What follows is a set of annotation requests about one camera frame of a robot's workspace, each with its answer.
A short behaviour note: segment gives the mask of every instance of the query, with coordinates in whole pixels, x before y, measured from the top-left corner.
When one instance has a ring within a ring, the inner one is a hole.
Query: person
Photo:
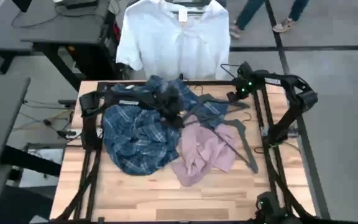
[[[236,39],[240,38],[241,32],[265,1],[266,0],[248,0],[235,23],[230,26],[230,35],[232,37]],[[281,23],[276,24],[273,27],[273,30],[275,32],[285,32],[291,29],[296,21],[298,21],[308,2],[309,0],[295,0],[288,18],[284,19]]]

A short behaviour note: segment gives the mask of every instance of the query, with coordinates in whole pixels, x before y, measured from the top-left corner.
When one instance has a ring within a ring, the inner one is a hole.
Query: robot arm
[[[250,93],[256,93],[266,84],[280,86],[285,90],[290,107],[277,124],[269,127],[267,135],[263,138],[264,143],[268,145],[280,144],[286,140],[290,125],[318,101],[317,93],[304,79],[296,75],[278,75],[266,70],[253,72],[247,62],[239,67],[237,73],[237,78],[232,80],[236,93],[227,94],[230,101],[247,98]]]

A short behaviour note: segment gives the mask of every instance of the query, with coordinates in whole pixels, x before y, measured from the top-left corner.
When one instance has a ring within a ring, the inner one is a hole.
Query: clothes hanger
[[[241,110],[243,109],[246,109],[246,108],[250,108],[250,106],[246,103],[242,103],[242,102],[229,102],[227,100],[219,100],[219,99],[216,99],[214,98],[212,95],[210,94],[205,94],[205,95],[201,95],[199,96],[199,99],[198,99],[198,103],[196,106],[194,106],[189,112],[187,112],[186,115],[184,115],[183,117],[183,121],[186,121],[192,114],[194,114],[198,108],[203,105],[204,103],[206,102],[213,102],[213,103],[227,103],[228,105],[231,105],[231,106],[236,106],[238,108],[240,108]],[[200,123],[202,124],[202,120],[206,120],[205,118],[198,118]],[[247,157],[249,159],[249,161],[244,158],[241,154],[239,154],[236,149],[233,148],[233,146],[231,146],[224,138],[222,138],[222,136],[220,136],[218,133],[216,133],[214,131],[213,128],[211,127],[207,127],[209,128],[220,140],[224,141],[226,143],[227,146],[229,146],[229,148],[237,154],[237,156],[239,156],[246,164],[247,166],[249,167],[250,170],[253,171],[253,173],[257,174],[258,171],[259,171],[259,168],[258,168],[258,165],[256,163],[256,160],[255,160],[255,157],[251,151],[251,148],[249,147],[249,144],[247,142],[247,139],[246,139],[246,127],[244,126],[244,124],[239,121],[238,119],[234,119],[234,120],[223,120],[222,121],[222,124],[225,124],[225,125],[228,125],[228,126],[233,126],[237,129],[239,135],[240,135],[240,138],[241,138],[241,141],[242,141],[242,145],[244,146],[244,150],[247,154]]]
[[[166,2],[187,7],[188,15],[202,15],[205,13],[205,6],[211,3],[211,0],[166,0]]]

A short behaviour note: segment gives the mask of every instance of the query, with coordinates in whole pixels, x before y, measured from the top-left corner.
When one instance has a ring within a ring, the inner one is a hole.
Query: white shirt
[[[230,48],[229,14],[212,0],[199,19],[178,21],[172,11],[185,6],[164,0],[140,0],[124,14],[116,62],[145,70],[146,76],[174,79],[183,73],[196,80],[223,79]]]

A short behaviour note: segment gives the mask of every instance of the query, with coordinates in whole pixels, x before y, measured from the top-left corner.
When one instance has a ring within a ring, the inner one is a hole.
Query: shirt sleeve
[[[217,80],[222,80],[227,77],[227,72],[221,68],[221,64],[228,63],[229,61],[229,53],[230,53],[230,33],[229,33],[229,13],[224,13],[220,21],[220,44],[218,45],[218,64],[215,69],[215,78]]]
[[[137,45],[134,30],[130,26],[128,15],[125,14],[122,25],[121,38],[117,48],[116,62],[129,65],[134,70],[140,70],[143,67],[140,59],[140,51]]]

